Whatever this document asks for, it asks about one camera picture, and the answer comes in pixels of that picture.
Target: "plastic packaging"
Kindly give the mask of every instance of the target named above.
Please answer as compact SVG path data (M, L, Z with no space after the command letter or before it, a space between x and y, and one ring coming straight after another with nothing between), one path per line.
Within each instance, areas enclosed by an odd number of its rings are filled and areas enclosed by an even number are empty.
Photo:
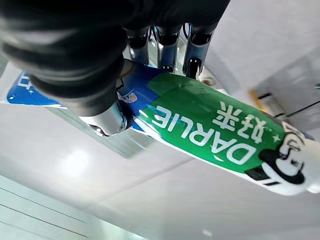
M320 144L199 81L127 61L133 128L282 195L320 192Z
M57 101L39 93L31 84L29 74L12 65L6 65L0 77L0 103L63 107Z

